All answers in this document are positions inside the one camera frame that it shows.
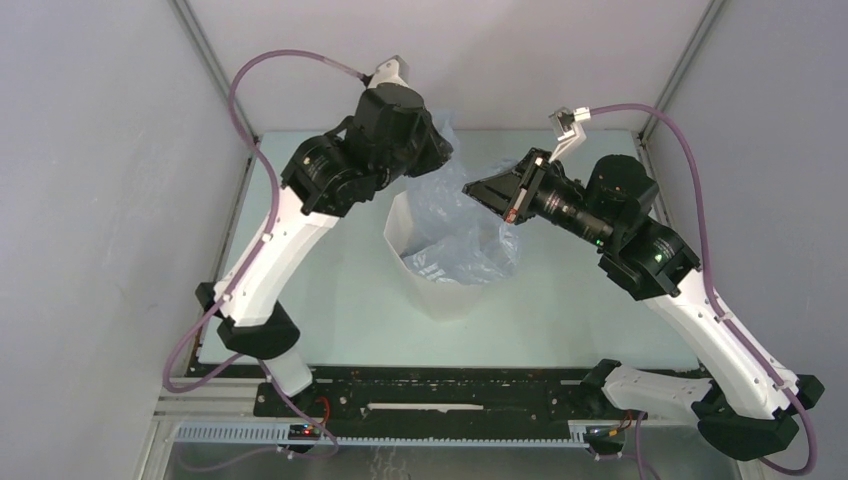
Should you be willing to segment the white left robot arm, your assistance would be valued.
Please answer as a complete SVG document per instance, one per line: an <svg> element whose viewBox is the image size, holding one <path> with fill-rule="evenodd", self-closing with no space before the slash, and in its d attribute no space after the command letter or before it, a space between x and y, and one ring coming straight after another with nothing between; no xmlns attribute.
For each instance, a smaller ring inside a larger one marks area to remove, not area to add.
<svg viewBox="0 0 848 480"><path fill-rule="evenodd" d="M355 113L303 141L272 192L269 217L231 270L196 295L220 318L225 347L261 361L280 388L278 404L304 416L316 403L313 375L296 345L300 331L278 297L317 242L357 203L401 176L442 167L453 149L422 96L393 83L361 94Z"/></svg>

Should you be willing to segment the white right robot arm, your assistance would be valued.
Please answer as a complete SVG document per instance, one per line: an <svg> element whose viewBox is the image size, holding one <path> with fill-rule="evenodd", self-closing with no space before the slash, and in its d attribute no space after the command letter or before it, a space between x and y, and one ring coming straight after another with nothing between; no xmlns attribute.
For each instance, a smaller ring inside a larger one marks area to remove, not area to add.
<svg viewBox="0 0 848 480"><path fill-rule="evenodd" d="M698 256L650 216L659 188L639 160L604 156L580 182L548 151L532 149L463 192L509 224L541 217L594 245L607 277L662 316L706 369L703 378L684 378L602 360L582 380L588 414L606 418L619 409L672 419L741 461L790 446L797 414L817 403L823 384L782 366L727 307L708 299Z"/></svg>

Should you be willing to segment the white octagonal trash bin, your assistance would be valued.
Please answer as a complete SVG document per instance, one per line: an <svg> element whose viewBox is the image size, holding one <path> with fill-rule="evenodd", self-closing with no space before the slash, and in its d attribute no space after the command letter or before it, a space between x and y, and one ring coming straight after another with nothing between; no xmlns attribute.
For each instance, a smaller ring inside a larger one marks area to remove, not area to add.
<svg viewBox="0 0 848 480"><path fill-rule="evenodd" d="M413 234L407 192L397 194L391 204L383 236L393 255L395 265L404 278L406 293L415 308L439 322L458 320L467 315L480 301L483 287L430 281L408 269L401 253Z"/></svg>

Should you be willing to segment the blue plastic trash bag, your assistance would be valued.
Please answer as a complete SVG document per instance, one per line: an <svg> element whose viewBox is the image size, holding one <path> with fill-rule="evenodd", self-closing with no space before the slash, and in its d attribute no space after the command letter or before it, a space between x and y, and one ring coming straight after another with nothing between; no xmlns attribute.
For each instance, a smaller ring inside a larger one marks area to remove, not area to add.
<svg viewBox="0 0 848 480"><path fill-rule="evenodd" d="M503 173L514 160L471 169L463 159L454 131L455 114L436 110L437 133L453 148L439 169L406 180L412 233L400 258L413 274L436 283L484 285L512 277L518 268L522 240L517 228L463 192L474 174Z"/></svg>

